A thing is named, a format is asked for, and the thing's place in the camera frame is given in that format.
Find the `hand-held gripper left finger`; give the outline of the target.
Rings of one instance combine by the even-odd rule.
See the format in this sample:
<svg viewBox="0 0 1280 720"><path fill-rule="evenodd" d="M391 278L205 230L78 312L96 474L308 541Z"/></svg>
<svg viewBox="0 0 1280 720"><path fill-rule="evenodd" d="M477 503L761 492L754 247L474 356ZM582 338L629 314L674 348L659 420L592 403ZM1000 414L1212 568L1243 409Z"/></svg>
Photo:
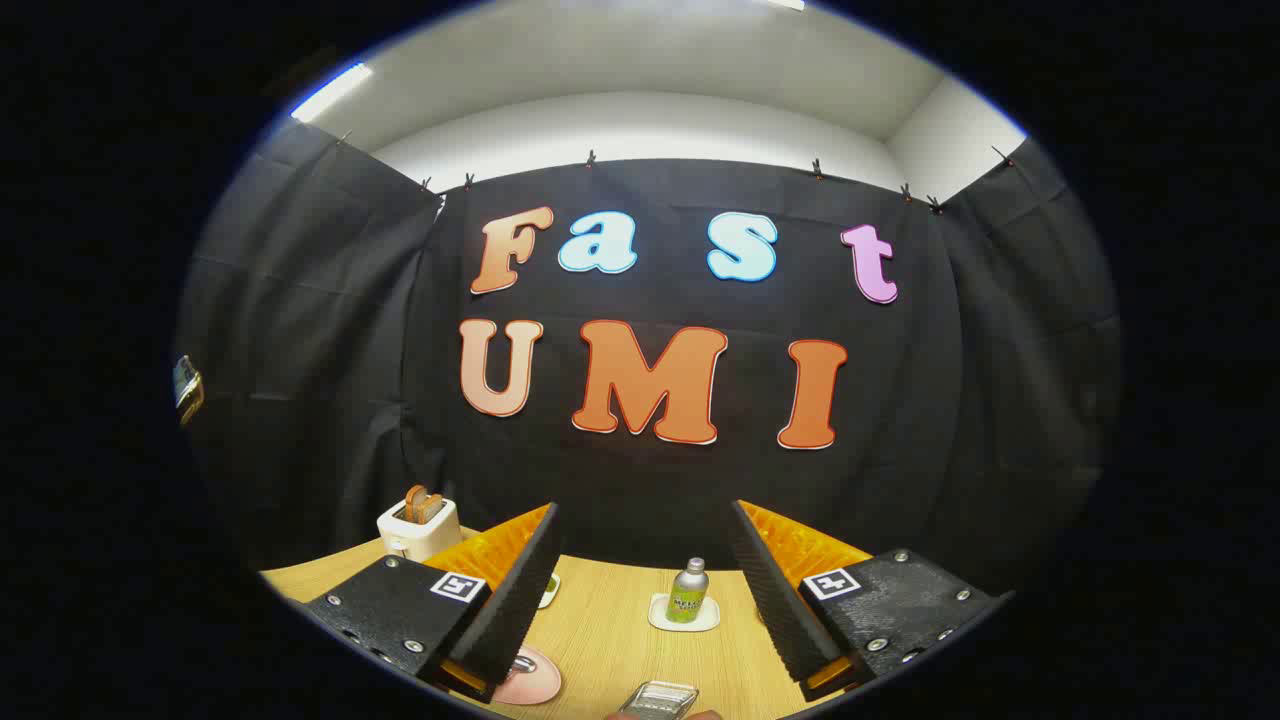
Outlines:
<svg viewBox="0 0 1280 720"><path fill-rule="evenodd" d="M380 557L300 607L357 651L488 702L559 556L559 507L549 502L425 561Z"/></svg>

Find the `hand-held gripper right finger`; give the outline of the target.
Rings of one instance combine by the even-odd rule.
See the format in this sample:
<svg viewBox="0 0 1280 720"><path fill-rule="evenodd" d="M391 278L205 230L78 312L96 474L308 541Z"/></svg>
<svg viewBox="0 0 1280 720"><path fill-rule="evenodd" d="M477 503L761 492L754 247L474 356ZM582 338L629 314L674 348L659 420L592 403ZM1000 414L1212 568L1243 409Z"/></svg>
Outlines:
<svg viewBox="0 0 1280 720"><path fill-rule="evenodd" d="M745 500L731 512L733 556L806 701L897 674L1014 597L991 594L915 550L872 555Z"/></svg>

